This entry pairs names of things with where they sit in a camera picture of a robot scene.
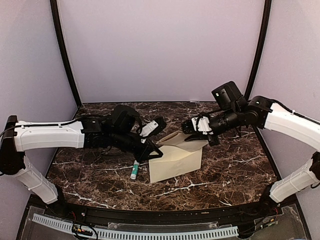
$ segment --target paper bag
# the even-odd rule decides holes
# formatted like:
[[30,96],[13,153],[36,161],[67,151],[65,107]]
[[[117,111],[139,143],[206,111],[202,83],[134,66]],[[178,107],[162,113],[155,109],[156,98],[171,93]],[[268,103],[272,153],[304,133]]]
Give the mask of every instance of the paper bag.
[[170,179],[201,168],[202,148],[207,140],[185,142],[189,135],[176,131],[164,138],[161,158],[149,160],[150,183]]

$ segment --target white panel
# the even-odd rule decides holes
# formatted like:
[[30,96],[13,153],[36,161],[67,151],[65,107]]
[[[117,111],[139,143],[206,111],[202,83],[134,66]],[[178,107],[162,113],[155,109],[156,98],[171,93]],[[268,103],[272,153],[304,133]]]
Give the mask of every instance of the white panel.
[[59,0],[81,100],[213,101],[244,91],[264,0]]
[[[0,1],[0,132],[9,115],[33,122],[70,120],[76,104],[59,52],[49,0]],[[54,149],[27,151],[46,173]],[[16,239],[30,192],[0,177],[0,239]]]
[[[278,99],[320,120],[320,1],[272,1],[270,22],[253,96]],[[262,131],[283,177],[315,151],[281,133]],[[320,187],[298,194],[312,239],[320,236]]]

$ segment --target black pole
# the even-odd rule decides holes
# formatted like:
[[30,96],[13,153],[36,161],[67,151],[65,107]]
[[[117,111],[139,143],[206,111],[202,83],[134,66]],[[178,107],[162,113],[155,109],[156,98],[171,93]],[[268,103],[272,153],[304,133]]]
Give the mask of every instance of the black pole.
[[62,33],[62,28],[61,28],[61,23],[60,23],[57,0],[50,0],[50,5],[51,5],[52,18],[53,18],[53,23],[54,23],[54,28],[55,28],[55,34],[56,34],[56,38],[58,40],[58,45],[60,48],[60,54],[62,57],[65,73],[66,73],[66,76],[69,81],[69,85],[70,85],[70,88],[71,88],[71,91],[73,94],[73,98],[75,100],[76,105],[79,108],[82,105],[82,102],[81,102],[81,99],[80,99],[80,96],[78,93],[78,89],[76,86],[74,76],[72,74],[72,70],[71,70],[71,66],[70,66],[70,62],[69,62],[69,58],[68,58],[68,54],[67,54],[64,35]]
[[244,97],[248,100],[250,98],[250,94],[252,92],[252,88],[254,87],[255,79],[257,76],[262,51],[264,49],[267,29],[268,29],[268,22],[270,17],[270,11],[271,11],[271,3],[272,0],[265,0],[264,2],[264,9],[263,9],[263,16],[262,16],[262,23],[260,28],[260,34],[258,39],[258,44],[256,46],[255,56],[253,60],[253,65],[249,77],[248,84],[245,89]]

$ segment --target dark brown marble surface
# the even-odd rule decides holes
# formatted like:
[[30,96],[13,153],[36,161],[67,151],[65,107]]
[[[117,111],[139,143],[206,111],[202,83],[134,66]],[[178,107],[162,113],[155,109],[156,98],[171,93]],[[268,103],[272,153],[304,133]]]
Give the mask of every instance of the dark brown marble surface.
[[[77,116],[107,115],[118,103],[84,104]],[[135,108],[145,122],[163,116],[166,129],[157,141],[180,130],[184,120],[217,108],[214,102],[123,103]],[[120,210],[175,211],[219,208],[259,200],[266,185],[276,180],[252,128],[242,138],[231,130],[219,136],[220,145],[203,148],[201,169],[150,183],[148,163],[130,179],[134,157],[116,148],[60,148],[48,179],[59,185],[68,202]]]

